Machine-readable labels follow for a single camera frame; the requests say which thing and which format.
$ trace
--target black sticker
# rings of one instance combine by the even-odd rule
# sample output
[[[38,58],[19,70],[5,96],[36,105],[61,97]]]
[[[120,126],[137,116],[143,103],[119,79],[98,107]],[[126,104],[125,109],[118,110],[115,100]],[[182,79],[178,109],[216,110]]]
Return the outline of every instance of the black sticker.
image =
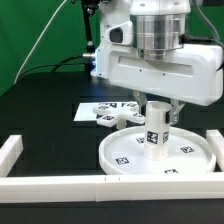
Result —
[[[143,144],[144,143],[144,138],[136,138],[137,142],[139,144]]]
[[[183,147],[183,148],[180,148],[184,153],[192,153],[192,152],[195,152],[194,149],[192,149],[190,146],[187,146],[187,147]]]
[[[130,163],[126,157],[115,159],[115,160],[117,161],[118,165],[124,165],[124,164]]]
[[[175,174],[175,173],[178,173],[175,169],[173,170],[166,170],[164,171],[165,174]]]
[[[103,120],[107,120],[107,121],[111,121],[113,120],[115,117],[112,117],[112,116],[105,116],[103,117]]]
[[[159,135],[157,133],[148,131],[147,134],[147,142],[157,145],[158,144]]]
[[[163,134],[163,143],[167,142],[168,140],[169,140],[169,132],[167,131]]]
[[[100,105],[107,105],[107,106],[117,108],[117,103],[100,103]]]
[[[140,113],[136,113],[133,115],[134,117],[143,117]]]
[[[107,110],[108,108],[110,108],[110,107],[108,107],[108,106],[100,106],[98,109],[99,110]]]
[[[136,107],[136,106],[138,106],[138,104],[136,104],[136,103],[128,103],[128,104],[126,104],[126,106],[127,107]]]
[[[117,103],[99,103],[99,105],[102,105],[102,107],[104,107],[104,106],[111,106],[111,107],[117,108]],[[97,114],[96,119],[99,119],[101,117],[103,117],[103,115]]]

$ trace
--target green backdrop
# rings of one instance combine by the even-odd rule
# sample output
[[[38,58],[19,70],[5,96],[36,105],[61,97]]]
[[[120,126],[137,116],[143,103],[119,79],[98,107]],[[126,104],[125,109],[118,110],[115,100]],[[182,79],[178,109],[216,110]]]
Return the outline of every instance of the green backdrop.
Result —
[[[61,3],[62,0],[0,0],[0,95],[13,85],[21,64]],[[203,7],[203,11],[217,27],[224,40],[224,7]],[[97,45],[99,43],[98,14],[91,18],[91,26],[93,39]],[[188,17],[187,32],[195,35],[210,35],[209,30],[194,11]],[[72,5],[68,0],[25,69],[40,64],[57,63],[69,56],[80,55],[85,52],[85,44],[80,2],[77,1]]]

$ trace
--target round white plate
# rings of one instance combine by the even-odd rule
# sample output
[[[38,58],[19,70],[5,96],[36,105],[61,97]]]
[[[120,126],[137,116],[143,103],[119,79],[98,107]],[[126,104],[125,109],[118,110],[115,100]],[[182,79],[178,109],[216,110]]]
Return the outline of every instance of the round white plate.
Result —
[[[192,132],[171,128],[166,159],[144,156],[144,126],[127,128],[106,137],[99,160],[107,174],[182,174],[214,171],[216,157],[207,141]]]

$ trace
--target white star-shaped piece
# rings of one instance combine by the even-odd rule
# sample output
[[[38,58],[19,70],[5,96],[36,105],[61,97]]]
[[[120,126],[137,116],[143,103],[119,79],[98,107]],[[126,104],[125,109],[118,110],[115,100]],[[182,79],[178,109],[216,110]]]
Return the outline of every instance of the white star-shaped piece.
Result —
[[[118,129],[126,127],[126,121],[138,124],[145,123],[145,117],[139,112],[136,102],[125,103],[121,108],[115,108],[108,104],[100,104],[93,108],[93,112],[102,117],[97,119],[97,124],[112,127],[117,124]]]

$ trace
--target black tabletop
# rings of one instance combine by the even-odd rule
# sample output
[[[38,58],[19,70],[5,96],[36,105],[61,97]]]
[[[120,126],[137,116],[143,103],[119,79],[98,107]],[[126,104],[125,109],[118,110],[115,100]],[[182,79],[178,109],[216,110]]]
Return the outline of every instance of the black tabletop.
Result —
[[[148,95],[149,100],[168,101]],[[29,75],[0,97],[0,137],[23,136],[24,152],[10,177],[104,174],[98,146],[115,131],[74,122],[79,103],[134,100],[132,91],[89,79],[83,72]],[[223,103],[187,104],[178,127],[202,136],[223,132]],[[1,223],[222,223],[224,200],[160,200],[0,204]]]

